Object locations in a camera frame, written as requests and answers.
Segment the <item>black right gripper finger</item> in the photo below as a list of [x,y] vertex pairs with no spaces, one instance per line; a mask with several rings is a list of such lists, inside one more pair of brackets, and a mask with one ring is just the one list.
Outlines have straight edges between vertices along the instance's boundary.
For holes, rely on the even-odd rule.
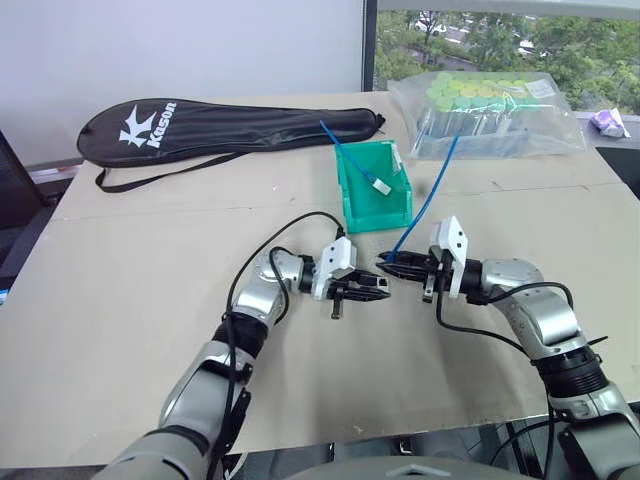
[[388,275],[403,280],[425,282],[428,278],[428,271],[420,266],[399,263],[377,263],[376,266]]
[[411,251],[399,251],[392,255],[390,251],[382,252],[378,255],[381,262],[403,265],[403,266],[424,266],[427,262],[428,255],[411,252]]

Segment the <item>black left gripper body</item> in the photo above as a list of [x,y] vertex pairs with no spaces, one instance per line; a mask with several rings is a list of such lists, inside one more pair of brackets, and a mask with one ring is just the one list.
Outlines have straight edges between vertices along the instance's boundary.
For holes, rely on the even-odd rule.
[[340,279],[333,279],[329,285],[329,299],[333,302],[331,318],[339,320],[342,316],[342,303],[345,300],[356,301],[360,294],[360,272],[355,270]]

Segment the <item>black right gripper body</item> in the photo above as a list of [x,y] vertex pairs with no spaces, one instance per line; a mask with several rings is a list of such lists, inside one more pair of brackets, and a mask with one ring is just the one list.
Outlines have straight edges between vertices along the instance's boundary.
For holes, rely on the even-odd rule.
[[424,283],[422,301],[433,303],[444,292],[449,291],[451,281],[451,253],[443,250],[440,256],[433,251],[427,254],[426,260],[427,277]]

